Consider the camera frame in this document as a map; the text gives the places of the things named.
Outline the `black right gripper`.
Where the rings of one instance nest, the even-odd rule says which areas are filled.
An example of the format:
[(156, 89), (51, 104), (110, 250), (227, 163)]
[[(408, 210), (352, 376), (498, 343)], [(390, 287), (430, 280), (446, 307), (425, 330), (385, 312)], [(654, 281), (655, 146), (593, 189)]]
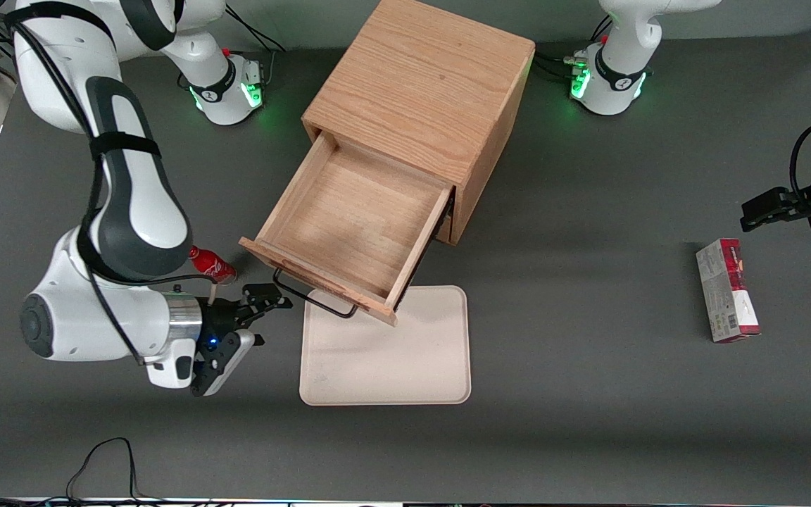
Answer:
[(265, 344), (250, 330), (255, 321), (274, 309), (293, 308), (291, 299), (273, 283), (245, 284), (241, 291), (244, 298), (239, 301), (199, 299), (202, 325), (190, 385), (194, 397), (216, 394), (246, 354)]

